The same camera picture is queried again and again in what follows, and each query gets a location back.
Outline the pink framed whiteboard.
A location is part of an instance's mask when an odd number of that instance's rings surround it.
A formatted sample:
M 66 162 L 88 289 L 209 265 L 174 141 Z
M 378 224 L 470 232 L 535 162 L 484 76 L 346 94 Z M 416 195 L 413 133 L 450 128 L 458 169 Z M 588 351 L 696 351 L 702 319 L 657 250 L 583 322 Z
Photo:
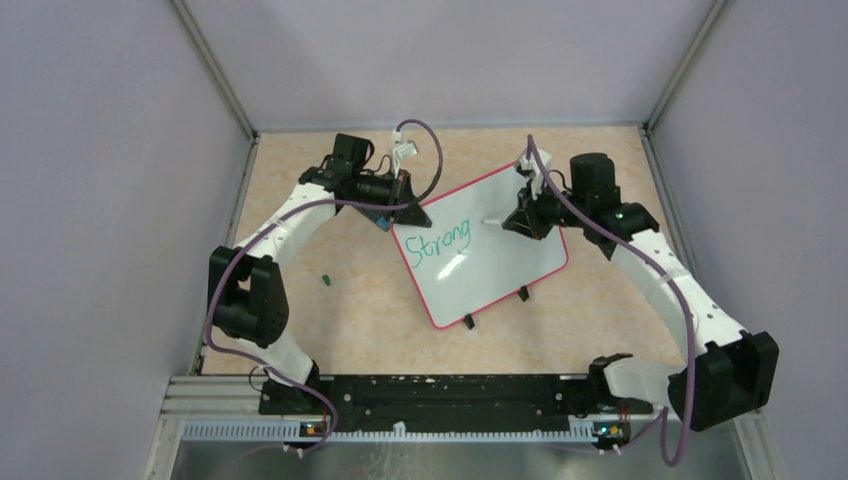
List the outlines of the pink framed whiteboard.
M 564 234 L 554 229 L 534 240 L 483 225 L 505 220 L 517 207 L 526 180 L 504 165 L 424 202 L 431 228 L 393 225 L 391 234 L 431 324 L 462 322 L 564 269 Z

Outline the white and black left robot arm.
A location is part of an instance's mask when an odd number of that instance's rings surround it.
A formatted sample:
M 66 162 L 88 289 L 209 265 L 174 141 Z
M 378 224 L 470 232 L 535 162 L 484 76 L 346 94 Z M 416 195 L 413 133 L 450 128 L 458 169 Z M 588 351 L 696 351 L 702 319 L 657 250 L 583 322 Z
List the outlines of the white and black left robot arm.
M 241 357 L 262 365 L 284 385 L 283 401 L 297 413 L 319 404 L 316 365 L 287 331 L 290 308 L 283 273 L 310 237 L 344 207 L 376 223 L 429 227 L 410 172 L 391 160 L 385 173 L 368 168 L 371 141 L 336 136 L 333 150 L 298 178 L 282 206 L 250 237 L 219 246 L 209 258 L 205 335 L 218 328 L 244 346 Z

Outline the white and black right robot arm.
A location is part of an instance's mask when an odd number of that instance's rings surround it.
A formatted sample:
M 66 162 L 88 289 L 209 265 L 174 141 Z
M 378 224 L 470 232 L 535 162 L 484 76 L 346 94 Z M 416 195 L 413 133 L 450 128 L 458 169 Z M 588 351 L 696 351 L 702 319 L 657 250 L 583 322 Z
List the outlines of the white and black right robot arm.
M 681 263 L 658 221 L 625 202 L 614 161 L 604 153 L 571 158 L 571 186 L 548 180 L 550 157 L 522 152 L 516 171 L 526 183 L 502 229 L 542 240 L 557 228 L 577 228 L 642 293 L 677 343 L 684 363 L 670 366 L 631 354 L 596 358 L 586 385 L 589 404 L 612 412 L 626 399 L 661 405 L 701 432 L 765 407 L 779 347 L 727 314 Z

